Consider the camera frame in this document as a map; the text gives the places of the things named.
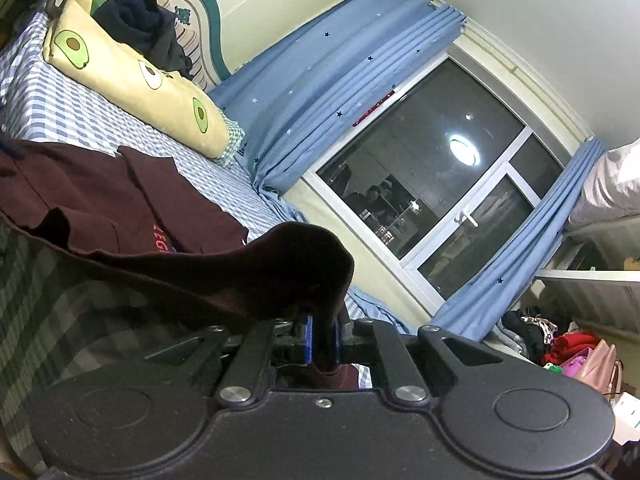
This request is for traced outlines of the maroon garment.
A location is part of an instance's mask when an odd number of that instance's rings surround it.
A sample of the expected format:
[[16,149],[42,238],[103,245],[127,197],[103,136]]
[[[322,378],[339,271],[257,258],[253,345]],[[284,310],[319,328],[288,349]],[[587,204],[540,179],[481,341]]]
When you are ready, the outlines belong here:
[[326,229],[284,222],[250,238],[169,158],[122,146],[115,154],[70,144],[1,145],[1,217],[86,268],[152,295],[189,330],[235,334],[276,318],[310,318],[312,362],[297,385],[347,390],[357,371],[337,361],[334,330],[354,262]]

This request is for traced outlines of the black clothes on shelf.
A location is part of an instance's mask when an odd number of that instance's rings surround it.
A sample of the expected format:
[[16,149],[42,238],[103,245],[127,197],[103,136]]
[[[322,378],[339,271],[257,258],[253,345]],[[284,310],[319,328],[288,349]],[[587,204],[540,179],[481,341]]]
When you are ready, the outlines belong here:
[[535,364],[542,364],[558,331],[551,321],[541,316],[508,311],[501,318],[502,326],[520,336],[525,344],[528,358]]

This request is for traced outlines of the dark clothes pile on pillow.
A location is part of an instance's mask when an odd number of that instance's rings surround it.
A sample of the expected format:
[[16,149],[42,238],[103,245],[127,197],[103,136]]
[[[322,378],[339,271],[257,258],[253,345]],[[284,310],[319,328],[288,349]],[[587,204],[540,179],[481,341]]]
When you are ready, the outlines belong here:
[[192,79],[192,61],[177,40],[176,16],[157,0],[106,0],[91,16],[114,40],[157,68]]

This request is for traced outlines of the right blue star curtain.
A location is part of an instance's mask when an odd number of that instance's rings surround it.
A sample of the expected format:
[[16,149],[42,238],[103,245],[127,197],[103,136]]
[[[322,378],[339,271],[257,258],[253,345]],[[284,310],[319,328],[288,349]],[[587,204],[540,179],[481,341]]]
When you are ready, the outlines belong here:
[[578,148],[506,244],[442,304],[431,319],[433,326],[472,341],[481,341],[491,332],[560,246],[582,186],[603,153],[603,142],[596,138]]

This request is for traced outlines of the blue star curtain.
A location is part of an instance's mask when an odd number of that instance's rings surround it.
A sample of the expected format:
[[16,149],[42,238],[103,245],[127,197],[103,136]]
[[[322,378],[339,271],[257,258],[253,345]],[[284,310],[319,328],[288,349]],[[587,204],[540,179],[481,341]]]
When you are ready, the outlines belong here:
[[442,304],[431,319],[433,326],[472,341],[481,341],[491,332],[560,246],[582,186],[603,153],[603,142],[596,138],[578,148],[506,244]]
[[241,164],[283,218],[283,196],[355,122],[462,33],[432,0],[345,0],[257,55],[210,97],[245,136]]

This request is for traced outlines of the white framed window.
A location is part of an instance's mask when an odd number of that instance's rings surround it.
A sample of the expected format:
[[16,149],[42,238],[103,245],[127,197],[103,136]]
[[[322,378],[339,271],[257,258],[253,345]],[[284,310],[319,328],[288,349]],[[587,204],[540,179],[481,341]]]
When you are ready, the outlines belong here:
[[518,229],[581,140],[510,58],[462,36],[357,119],[304,182],[432,315]]

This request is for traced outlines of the red cloth on shelf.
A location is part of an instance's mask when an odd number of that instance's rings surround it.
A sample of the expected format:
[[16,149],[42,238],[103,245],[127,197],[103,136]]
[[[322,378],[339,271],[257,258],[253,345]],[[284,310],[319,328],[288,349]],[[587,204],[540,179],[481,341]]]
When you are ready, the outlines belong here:
[[567,333],[552,342],[549,351],[542,358],[542,364],[561,365],[578,352],[597,347],[601,338],[591,332]]

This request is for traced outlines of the left blue star curtain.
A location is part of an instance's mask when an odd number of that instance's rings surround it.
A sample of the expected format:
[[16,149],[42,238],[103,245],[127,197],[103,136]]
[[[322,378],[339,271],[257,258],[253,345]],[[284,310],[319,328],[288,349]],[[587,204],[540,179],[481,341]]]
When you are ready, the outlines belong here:
[[257,55],[210,97],[245,136],[241,164],[283,218],[283,196],[355,122],[462,33],[432,0],[345,0]]

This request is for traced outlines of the white shelf unit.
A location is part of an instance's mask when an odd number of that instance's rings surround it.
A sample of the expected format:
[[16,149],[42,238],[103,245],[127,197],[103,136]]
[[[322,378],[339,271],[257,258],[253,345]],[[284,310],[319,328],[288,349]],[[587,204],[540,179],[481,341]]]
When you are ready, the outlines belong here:
[[[615,344],[620,392],[639,390],[639,219],[602,222],[566,233],[537,272],[518,312],[558,326],[555,338],[591,332]],[[561,365],[538,364],[563,374]]]

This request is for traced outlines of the pink handbag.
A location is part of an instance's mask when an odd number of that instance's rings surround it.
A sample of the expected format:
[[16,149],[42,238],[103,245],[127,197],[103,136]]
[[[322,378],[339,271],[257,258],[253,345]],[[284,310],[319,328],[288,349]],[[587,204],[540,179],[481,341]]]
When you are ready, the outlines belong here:
[[617,356],[616,345],[605,340],[601,340],[594,349],[580,350],[561,368],[564,376],[574,378],[609,398],[616,396],[622,388],[623,363]]

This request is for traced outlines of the yellow avocado pillow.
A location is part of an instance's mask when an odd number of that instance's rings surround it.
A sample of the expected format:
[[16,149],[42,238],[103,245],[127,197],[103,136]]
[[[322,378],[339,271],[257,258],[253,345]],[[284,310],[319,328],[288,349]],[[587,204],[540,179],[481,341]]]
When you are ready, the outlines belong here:
[[64,0],[43,43],[44,60],[107,101],[227,167],[242,128],[178,72],[165,72],[114,40],[91,16],[106,0]]

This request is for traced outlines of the white fabric upper shelf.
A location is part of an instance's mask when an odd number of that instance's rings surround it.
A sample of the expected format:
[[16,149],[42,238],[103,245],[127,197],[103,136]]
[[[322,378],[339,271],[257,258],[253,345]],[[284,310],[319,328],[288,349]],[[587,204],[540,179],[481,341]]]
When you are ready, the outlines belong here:
[[606,151],[594,164],[567,220],[570,231],[639,214],[639,140]]

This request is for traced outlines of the striped teal headboard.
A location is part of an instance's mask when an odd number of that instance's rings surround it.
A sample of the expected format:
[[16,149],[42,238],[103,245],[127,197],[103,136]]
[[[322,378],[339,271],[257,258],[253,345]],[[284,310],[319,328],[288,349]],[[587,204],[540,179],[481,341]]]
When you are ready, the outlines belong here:
[[221,16],[217,0],[160,0],[175,14],[178,34],[187,30],[196,42],[191,52],[194,84],[212,91],[231,76],[221,43]]

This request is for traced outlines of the blue checkered bed sheet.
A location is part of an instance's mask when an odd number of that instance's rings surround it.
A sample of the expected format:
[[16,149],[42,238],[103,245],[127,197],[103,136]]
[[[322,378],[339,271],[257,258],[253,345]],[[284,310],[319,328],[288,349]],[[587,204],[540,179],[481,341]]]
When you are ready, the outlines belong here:
[[126,146],[169,158],[198,192],[245,226],[250,238],[284,223],[237,162],[216,164],[48,64],[42,47],[49,24],[47,15],[37,13],[2,53],[1,117],[10,141],[70,144],[109,155]]

